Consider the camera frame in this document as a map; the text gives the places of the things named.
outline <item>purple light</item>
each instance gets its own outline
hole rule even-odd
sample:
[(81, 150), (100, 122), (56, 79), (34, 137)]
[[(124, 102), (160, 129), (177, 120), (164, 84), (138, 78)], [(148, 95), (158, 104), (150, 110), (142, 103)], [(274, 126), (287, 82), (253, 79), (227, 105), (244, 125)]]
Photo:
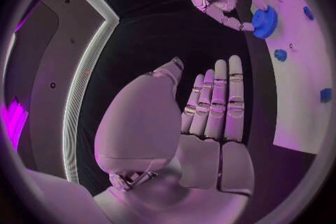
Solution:
[(13, 148), (17, 151), (18, 142), (28, 118), (28, 112), (25, 111), (22, 105), (14, 100), (8, 110), (5, 106), (2, 107), (1, 116), (6, 124)]

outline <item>white panel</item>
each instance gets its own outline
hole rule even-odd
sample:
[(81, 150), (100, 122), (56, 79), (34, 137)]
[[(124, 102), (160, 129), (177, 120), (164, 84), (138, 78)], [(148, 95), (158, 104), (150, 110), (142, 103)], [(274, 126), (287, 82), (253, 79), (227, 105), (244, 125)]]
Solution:
[[(332, 86), (323, 30), (316, 19), (305, 16), (305, 0), (267, 0), (267, 3), (278, 12), (278, 27), (266, 39), (278, 96), (273, 143), (292, 150), (318, 153), (331, 112), (331, 104), (320, 102), (320, 91)], [(276, 49), (287, 52), (285, 62), (274, 57)]]

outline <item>magenta light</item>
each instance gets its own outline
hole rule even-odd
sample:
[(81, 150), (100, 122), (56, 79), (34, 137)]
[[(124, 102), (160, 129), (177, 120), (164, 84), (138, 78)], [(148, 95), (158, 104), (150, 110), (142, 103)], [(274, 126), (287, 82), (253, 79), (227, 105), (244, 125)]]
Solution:
[(8, 109), (5, 106), (1, 109), (1, 116), (6, 124), (13, 148), (17, 151), (18, 142), (28, 118), (28, 112), (14, 100)]

